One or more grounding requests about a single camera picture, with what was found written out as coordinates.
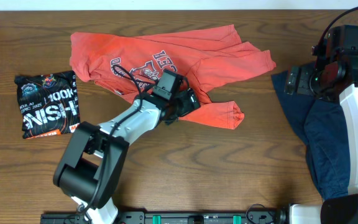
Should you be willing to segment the orange soccer t-shirt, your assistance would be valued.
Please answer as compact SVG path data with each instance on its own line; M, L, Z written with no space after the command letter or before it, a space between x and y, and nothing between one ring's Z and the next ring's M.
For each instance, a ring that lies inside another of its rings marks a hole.
M234 101L212 102L208 92L276 67L270 51L241 41L233 25L138 37L75 32L70 39L70 66L83 82L131 103L170 70L187 77L201 103L182 119L216 128L236 129L245 115Z

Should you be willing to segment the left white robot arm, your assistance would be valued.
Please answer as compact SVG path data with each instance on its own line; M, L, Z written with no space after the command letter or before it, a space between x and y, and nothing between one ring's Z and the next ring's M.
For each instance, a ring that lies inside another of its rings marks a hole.
M77 211L52 223L113 223L112 202L128 148L161 122L172 123L200 107L195 91L178 93L154 88L136 96L132 106L114 119L74 131L53 176L53 183L77 204Z

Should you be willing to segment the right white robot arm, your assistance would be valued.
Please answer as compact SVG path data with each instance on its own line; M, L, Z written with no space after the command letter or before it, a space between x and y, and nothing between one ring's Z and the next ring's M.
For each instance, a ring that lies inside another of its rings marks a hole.
M358 55L318 57L274 75L273 86L323 203L291 205L286 223L358 223Z

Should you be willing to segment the navy blue garment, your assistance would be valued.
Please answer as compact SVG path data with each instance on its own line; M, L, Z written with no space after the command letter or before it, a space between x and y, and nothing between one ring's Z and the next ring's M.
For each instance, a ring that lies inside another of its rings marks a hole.
M272 75L283 112L306 145L306 163L325 200L358 194L358 85L344 80L334 102L284 93L288 71Z

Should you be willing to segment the folded black printed shirt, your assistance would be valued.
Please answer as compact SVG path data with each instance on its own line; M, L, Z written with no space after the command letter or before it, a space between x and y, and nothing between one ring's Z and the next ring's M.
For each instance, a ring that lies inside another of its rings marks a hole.
M19 75L14 83L24 139L73 133L80 124L74 71Z

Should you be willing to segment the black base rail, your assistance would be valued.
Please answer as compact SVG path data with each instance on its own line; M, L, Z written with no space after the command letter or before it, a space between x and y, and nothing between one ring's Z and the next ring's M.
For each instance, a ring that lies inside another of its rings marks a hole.
M289 224L288 210L267 208L254 204L244 212L223 213L180 213L180 212L147 212L119 211L103 212L88 210L84 215L79 213L44 213L40 216L41 224Z

